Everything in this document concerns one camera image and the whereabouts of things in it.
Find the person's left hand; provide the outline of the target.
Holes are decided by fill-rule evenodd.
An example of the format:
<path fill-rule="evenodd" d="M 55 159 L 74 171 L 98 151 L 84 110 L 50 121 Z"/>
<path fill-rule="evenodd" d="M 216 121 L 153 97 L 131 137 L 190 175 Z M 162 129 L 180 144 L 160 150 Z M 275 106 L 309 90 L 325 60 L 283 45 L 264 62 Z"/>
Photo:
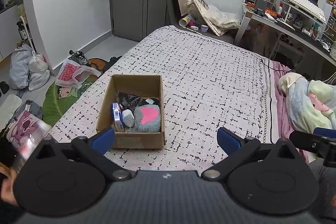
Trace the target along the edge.
<path fill-rule="evenodd" d="M 1 174 L 5 176 L 1 186 L 1 200 L 11 205 L 18 206 L 14 197 L 13 186 L 17 178 L 17 172 L 14 169 L 1 167 Z"/>

